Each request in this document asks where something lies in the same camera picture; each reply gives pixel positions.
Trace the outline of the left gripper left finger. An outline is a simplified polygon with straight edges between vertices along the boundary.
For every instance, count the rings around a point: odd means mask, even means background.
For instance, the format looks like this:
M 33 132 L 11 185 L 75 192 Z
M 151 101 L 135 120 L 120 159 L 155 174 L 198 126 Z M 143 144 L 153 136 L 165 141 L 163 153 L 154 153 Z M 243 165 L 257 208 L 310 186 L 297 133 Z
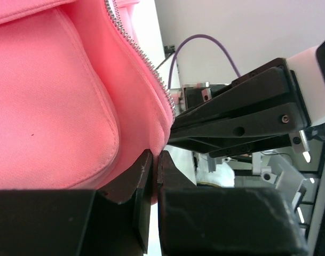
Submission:
M 98 190 L 0 190 L 0 255 L 143 255 L 153 156 Z

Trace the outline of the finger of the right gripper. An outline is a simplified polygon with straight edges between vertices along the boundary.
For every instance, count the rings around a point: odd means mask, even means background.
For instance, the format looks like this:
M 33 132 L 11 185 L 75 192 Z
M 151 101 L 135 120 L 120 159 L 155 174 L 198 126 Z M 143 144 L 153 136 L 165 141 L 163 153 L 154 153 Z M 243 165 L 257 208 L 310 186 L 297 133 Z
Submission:
M 311 120 L 296 102 L 262 102 L 236 109 L 203 103 L 180 114 L 168 145 L 214 157 L 260 151 L 267 143 L 289 145 L 288 135 Z
M 217 91 L 209 101 L 176 117 L 174 125 L 191 125 L 233 116 L 237 111 L 272 105 L 291 93 L 289 72 L 284 58 L 276 58 L 237 78 Z

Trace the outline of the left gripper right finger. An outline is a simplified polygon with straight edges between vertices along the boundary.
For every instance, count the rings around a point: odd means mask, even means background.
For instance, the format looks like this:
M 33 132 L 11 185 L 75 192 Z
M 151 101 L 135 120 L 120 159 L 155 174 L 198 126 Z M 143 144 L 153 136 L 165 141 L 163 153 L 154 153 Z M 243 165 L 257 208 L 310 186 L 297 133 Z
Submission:
M 158 158 L 163 255 L 307 255 L 292 206 L 273 188 L 198 187 L 169 152 Z

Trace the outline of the pink zip jacket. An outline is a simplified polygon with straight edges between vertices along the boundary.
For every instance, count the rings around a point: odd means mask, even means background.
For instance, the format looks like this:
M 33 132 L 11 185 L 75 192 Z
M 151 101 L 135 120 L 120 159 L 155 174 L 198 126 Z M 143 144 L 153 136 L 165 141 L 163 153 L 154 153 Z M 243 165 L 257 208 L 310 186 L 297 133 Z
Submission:
M 136 5 L 0 1 L 0 190 L 98 189 L 161 153 L 174 104 Z

